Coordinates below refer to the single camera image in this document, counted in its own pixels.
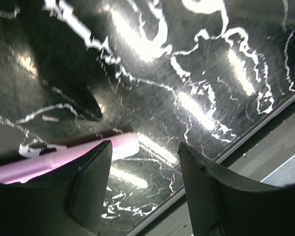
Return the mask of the pink highlighter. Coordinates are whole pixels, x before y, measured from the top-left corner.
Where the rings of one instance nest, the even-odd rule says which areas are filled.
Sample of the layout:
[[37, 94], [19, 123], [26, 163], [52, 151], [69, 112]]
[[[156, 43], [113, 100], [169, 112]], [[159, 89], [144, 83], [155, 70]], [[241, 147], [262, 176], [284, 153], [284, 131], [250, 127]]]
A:
[[0, 183], [25, 183], [81, 157], [103, 141], [108, 140], [112, 143], [113, 161], [130, 157], [139, 152], [137, 134], [123, 133], [1, 166]]

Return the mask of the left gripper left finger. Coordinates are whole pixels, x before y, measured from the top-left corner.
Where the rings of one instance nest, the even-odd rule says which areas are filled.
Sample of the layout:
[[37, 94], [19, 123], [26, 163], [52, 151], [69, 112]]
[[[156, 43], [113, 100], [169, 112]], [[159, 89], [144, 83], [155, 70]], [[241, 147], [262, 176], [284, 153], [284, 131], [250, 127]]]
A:
[[0, 236], [96, 236], [112, 143], [26, 183], [0, 183]]

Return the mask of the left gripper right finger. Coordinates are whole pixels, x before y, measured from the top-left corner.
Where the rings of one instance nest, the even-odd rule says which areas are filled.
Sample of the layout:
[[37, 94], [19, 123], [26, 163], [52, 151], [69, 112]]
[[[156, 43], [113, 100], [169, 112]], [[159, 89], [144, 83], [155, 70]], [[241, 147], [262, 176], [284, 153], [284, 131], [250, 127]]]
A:
[[249, 179], [186, 143], [178, 155], [194, 235], [295, 236], [295, 183]]

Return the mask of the black marble mat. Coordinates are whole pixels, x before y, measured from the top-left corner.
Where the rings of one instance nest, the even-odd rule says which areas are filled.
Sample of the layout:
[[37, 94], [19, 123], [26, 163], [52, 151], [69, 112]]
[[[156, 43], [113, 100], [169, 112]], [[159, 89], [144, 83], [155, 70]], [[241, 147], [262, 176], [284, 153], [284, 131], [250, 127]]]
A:
[[134, 132], [99, 233], [178, 202], [181, 142], [215, 161], [295, 104], [295, 0], [0, 0], [0, 166]]

